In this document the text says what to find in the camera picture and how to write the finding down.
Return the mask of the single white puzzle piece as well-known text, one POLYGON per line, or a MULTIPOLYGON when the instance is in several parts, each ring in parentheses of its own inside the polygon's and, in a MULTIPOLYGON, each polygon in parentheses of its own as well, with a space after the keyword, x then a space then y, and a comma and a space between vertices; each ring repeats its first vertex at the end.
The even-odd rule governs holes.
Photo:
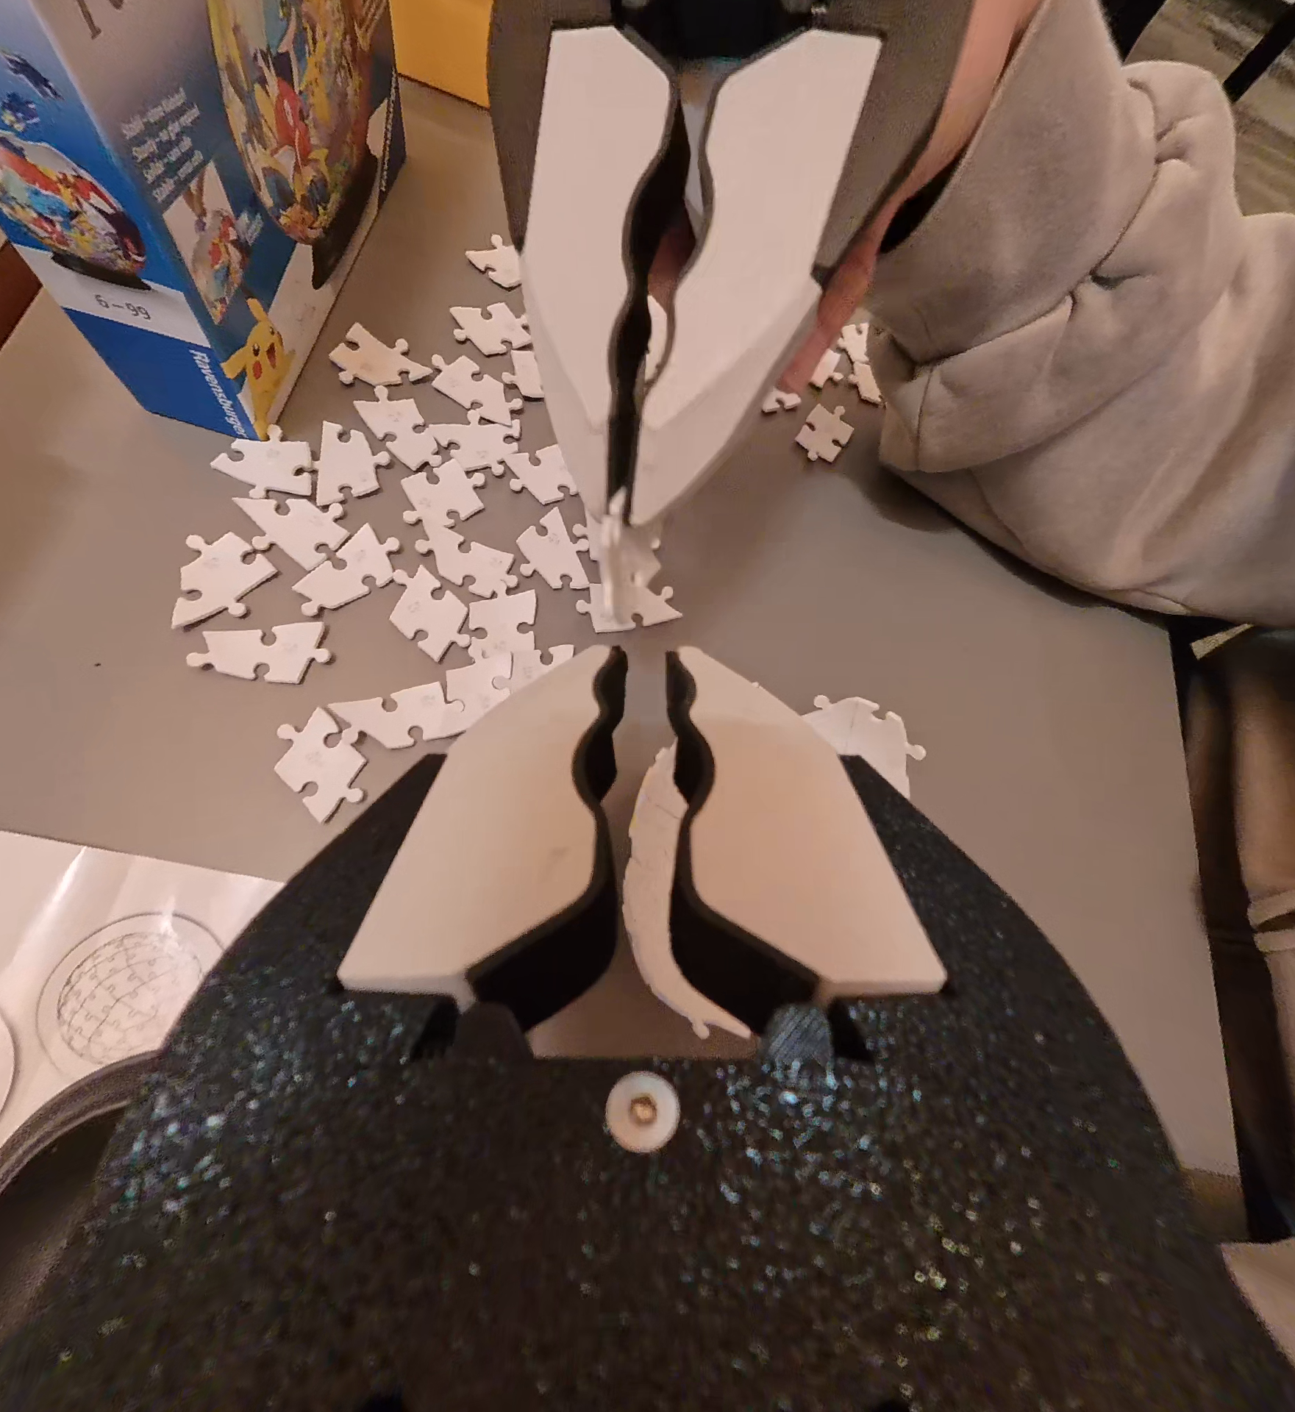
POLYGON ((603 599, 610 621, 626 624, 638 591, 649 588, 661 573, 661 542, 659 522, 631 522, 628 489, 622 486, 609 502, 600 525, 603 599))

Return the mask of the person's right hand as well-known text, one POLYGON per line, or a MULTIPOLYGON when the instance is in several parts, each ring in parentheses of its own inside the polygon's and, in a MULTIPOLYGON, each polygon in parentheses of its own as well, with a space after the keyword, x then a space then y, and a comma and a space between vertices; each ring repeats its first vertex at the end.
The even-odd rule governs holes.
POLYGON ((1039 1, 975 1, 956 56, 951 81, 929 133, 929 142, 852 241, 824 289, 812 333, 798 345, 779 384, 796 391, 862 304, 889 226, 905 201, 932 183, 963 155, 994 96, 1039 1))

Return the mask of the assembled curved puzzle shell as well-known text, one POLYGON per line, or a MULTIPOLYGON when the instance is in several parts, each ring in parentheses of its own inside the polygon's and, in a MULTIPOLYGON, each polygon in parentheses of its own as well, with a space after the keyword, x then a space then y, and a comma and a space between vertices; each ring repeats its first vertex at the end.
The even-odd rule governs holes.
MULTIPOLYGON (((803 719, 840 756, 858 756, 893 786, 911 796, 910 765, 928 750, 908 737, 905 720, 895 711, 880 713, 876 701, 815 697, 815 710, 803 719)), ((635 962, 647 986, 692 1032, 708 1039, 712 1032, 742 1039, 752 1029, 696 989, 681 971, 672 947, 672 894, 677 842, 687 799, 675 786, 675 747, 665 746, 638 787, 629 824, 631 857, 623 873, 622 916, 635 962)))

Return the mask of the colourful puzzle box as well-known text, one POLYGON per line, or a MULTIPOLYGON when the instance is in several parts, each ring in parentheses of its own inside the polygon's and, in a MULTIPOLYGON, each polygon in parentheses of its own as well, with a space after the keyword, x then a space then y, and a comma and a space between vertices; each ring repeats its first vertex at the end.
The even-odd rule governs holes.
POLYGON ((269 437, 405 154, 386 1, 0 1, 0 228, 153 413, 269 437))

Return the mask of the person's right forearm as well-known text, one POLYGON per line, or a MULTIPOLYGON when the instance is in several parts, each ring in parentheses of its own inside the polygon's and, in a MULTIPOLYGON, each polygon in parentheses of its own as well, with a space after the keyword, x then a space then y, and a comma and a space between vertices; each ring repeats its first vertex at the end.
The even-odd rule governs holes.
POLYGON ((1138 609, 1295 625, 1295 215, 1245 215, 1221 84, 1043 2, 871 286, 880 455, 1138 609))

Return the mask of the white paper with ball diagrams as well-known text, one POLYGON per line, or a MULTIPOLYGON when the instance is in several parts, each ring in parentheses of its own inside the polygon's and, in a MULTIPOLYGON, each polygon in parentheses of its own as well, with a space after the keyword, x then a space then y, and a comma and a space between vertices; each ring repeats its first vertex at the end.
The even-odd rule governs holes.
POLYGON ((58 1096, 159 1050, 276 889, 0 832, 0 1147, 58 1096))

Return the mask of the person's beige clothing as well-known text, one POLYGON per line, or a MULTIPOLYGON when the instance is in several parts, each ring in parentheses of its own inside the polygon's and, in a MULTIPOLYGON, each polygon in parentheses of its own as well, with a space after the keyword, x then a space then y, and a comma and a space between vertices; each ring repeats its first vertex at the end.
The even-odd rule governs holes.
POLYGON ((1295 1365, 1295 628, 1199 658, 1187 768, 1238 1139, 1272 1222, 1226 1263, 1295 1365))

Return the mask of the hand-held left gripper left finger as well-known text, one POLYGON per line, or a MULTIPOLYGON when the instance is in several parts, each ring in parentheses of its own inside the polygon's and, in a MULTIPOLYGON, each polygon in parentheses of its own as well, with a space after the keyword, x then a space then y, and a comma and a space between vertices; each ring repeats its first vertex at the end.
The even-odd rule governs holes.
POLYGON ((539 1024, 613 959, 619 886, 604 797, 628 676, 592 646, 445 751, 339 969, 348 990, 441 996, 539 1024))

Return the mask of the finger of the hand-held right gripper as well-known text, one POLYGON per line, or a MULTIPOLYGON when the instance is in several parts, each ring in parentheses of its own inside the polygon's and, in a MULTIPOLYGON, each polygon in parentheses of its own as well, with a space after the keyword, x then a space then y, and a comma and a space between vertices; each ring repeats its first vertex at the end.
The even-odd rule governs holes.
POLYGON ((696 247, 646 391, 626 520, 661 520, 729 452, 821 301, 815 259, 885 41, 803 28, 681 71, 696 247))
POLYGON ((649 274, 683 189, 681 100, 658 51, 612 23, 557 29, 520 262, 557 443, 598 519, 632 501, 649 274))

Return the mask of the pile of white puzzle pieces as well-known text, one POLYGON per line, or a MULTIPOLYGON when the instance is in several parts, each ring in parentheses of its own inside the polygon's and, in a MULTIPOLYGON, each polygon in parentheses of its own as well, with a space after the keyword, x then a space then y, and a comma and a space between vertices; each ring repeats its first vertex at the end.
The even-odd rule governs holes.
POLYGON ((524 397, 543 393, 527 320, 505 304, 453 314, 459 339, 472 315, 514 338, 502 381, 466 355, 414 361, 405 341, 350 326, 331 361, 345 384, 374 390, 353 404, 362 430, 325 421, 319 452, 275 424, 260 424, 267 438, 233 440, 211 465, 248 487, 233 504, 256 533, 186 541, 193 559, 172 627, 201 630, 192 667, 299 686, 334 661, 328 615, 396 585, 389 622, 440 671, 279 726, 275 772, 321 823, 364 800, 364 746, 450 740, 574 657, 576 645, 537 642, 540 588, 577 593, 574 609, 600 634, 681 616, 674 587, 656 581, 661 538, 622 539, 625 579, 610 588, 604 520, 586 510, 563 449, 520 447, 524 397))

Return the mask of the yellow plastic crate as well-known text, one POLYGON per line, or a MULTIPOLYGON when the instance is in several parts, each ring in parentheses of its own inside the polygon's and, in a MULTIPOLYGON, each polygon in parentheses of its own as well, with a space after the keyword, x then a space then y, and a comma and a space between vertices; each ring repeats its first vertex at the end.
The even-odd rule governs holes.
POLYGON ((493 1, 391 1, 399 74, 488 108, 493 7, 493 1))

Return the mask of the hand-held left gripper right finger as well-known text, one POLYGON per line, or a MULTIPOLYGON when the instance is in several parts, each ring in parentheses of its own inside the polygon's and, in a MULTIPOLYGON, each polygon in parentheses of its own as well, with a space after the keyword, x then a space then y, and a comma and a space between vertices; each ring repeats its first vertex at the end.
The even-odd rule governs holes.
POLYGON ((696 646, 668 654, 686 802, 674 965, 736 1027, 781 1008, 938 993, 947 971, 847 759, 801 714, 696 646))

